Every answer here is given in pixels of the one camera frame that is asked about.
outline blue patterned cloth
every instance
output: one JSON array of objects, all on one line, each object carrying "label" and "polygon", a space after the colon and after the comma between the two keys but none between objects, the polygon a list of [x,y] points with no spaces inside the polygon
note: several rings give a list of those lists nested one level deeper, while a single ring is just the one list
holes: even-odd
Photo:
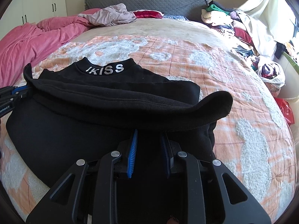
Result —
[{"label": "blue patterned cloth", "polygon": [[189,21],[188,18],[186,18],[185,16],[164,15],[163,18],[171,18],[171,19],[175,19],[175,20]]}]

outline green cloth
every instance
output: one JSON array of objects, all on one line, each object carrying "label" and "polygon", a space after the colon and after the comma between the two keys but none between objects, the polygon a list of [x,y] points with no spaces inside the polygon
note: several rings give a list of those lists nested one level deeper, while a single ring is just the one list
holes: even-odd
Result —
[{"label": "green cloth", "polygon": [[285,58],[289,61],[289,63],[292,65],[292,67],[299,75],[299,65],[286,52],[283,51],[282,54],[285,56]]},{"label": "green cloth", "polygon": [[211,12],[211,11],[219,11],[219,12],[224,12],[224,13],[226,13],[227,15],[230,14],[230,12],[223,11],[223,10],[220,9],[219,7],[215,6],[214,4],[212,4],[211,6],[207,7],[206,10],[207,10],[207,12]]}]

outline gray blanket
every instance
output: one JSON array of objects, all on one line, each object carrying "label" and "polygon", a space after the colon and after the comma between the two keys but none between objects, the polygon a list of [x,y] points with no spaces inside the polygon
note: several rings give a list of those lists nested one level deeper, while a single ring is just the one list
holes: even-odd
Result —
[{"label": "gray blanket", "polygon": [[78,16],[84,17],[93,25],[101,27],[128,24],[137,19],[134,13],[127,11],[127,8],[123,3],[106,7],[92,15],[79,14]]}]

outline silver bolt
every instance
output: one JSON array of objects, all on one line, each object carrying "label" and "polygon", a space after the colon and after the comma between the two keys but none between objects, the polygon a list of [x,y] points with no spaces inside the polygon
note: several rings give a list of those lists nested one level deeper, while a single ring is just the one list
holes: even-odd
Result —
[{"label": "silver bolt", "polygon": [[80,159],[80,160],[77,161],[78,166],[82,166],[84,164],[85,164],[85,161],[83,159]]},{"label": "silver bolt", "polygon": [[179,157],[186,157],[187,153],[186,152],[178,152]]},{"label": "silver bolt", "polygon": [[119,151],[113,151],[113,152],[111,153],[111,156],[112,156],[112,157],[118,157],[120,154],[121,154],[121,153],[120,153]]},{"label": "silver bolt", "polygon": [[215,166],[220,166],[221,165],[221,161],[219,161],[218,159],[213,160],[213,164]]}]

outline orange plaid blanket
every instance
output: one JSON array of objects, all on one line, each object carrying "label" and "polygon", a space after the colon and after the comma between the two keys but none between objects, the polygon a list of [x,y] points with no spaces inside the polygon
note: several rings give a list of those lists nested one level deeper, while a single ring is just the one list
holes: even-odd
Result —
[{"label": "orange plaid blanket", "polygon": [[[283,213],[297,179],[293,138],[267,87],[236,53],[189,41],[102,36],[61,47],[33,68],[33,76],[38,78],[44,68],[61,70],[84,56],[102,66],[131,57],[170,80],[195,82],[201,87],[200,99],[219,90],[230,92],[234,98],[231,113],[214,130],[216,157],[249,189],[273,222]],[[23,84],[21,77],[16,85]],[[0,178],[25,220],[48,187],[14,148],[5,128],[7,118],[1,119]]]}]

